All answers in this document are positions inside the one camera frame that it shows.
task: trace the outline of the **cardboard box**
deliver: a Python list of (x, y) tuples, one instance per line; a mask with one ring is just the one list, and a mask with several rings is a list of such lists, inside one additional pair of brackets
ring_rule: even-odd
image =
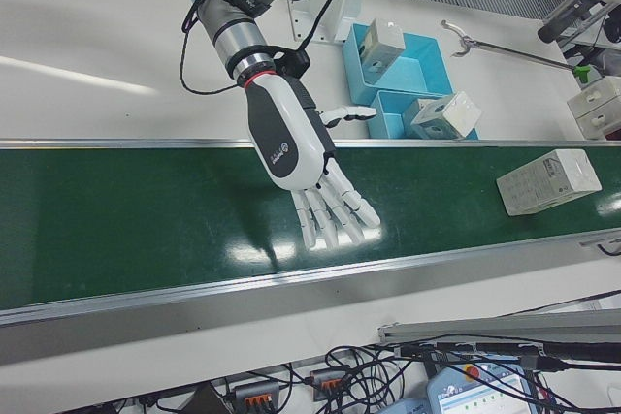
[(496, 180), (510, 216), (541, 212), (602, 190), (582, 149), (556, 149)]

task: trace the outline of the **white box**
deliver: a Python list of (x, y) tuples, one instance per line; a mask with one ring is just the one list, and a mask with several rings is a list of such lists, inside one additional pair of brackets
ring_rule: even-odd
[(621, 129), (621, 97), (610, 99), (602, 106), (576, 120), (587, 140), (603, 139)]
[(575, 119), (597, 109), (611, 99), (621, 96), (621, 77), (604, 77), (567, 101)]
[(401, 27), (393, 21), (376, 18), (358, 50), (364, 80), (369, 84), (378, 82), (405, 49)]
[(496, 180), (510, 216), (541, 212), (602, 190), (582, 149), (556, 149)]
[(455, 140), (466, 138), (481, 114), (468, 94), (460, 91), (427, 104), (411, 122), (404, 121), (404, 125), (406, 134), (418, 133), (421, 138), (432, 140)]

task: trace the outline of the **red ring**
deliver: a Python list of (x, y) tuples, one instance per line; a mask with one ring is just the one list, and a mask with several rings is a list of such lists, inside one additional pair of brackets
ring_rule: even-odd
[(250, 84), (257, 78), (259, 78), (261, 75), (275, 75), (275, 74), (276, 72), (274, 70), (264, 70), (262, 72), (259, 72), (256, 75), (253, 75), (252, 77), (250, 77), (248, 81), (244, 83), (244, 89), (248, 88)]

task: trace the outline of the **white cube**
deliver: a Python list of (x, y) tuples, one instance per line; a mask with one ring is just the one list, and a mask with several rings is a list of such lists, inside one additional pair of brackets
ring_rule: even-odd
[(482, 111), (468, 94), (457, 94), (427, 104), (412, 121), (412, 127), (434, 140), (466, 138), (480, 119)]

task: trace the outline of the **connector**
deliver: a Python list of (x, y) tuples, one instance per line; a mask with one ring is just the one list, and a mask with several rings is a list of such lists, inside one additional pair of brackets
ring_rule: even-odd
[(280, 386), (276, 382), (256, 382), (233, 389), (231, 402), (240, 414), (274, 412), (278, 410)]
[(339, 388), (341, 381), (346, 376), (349, 366), (345, 365), (342, 368), (323, 368), (320, 370), (314, 370), (310, 373), (308, 381), (312, 384), (312, 400), (323, 401), (326, 399), (326, 394), (333, 392)]
[(520, 365), (524, 370), (539, 370), (542, 372), (560, 372), (567, 370), (570, 365), (560, 359), (549, 356), (522, 356)]

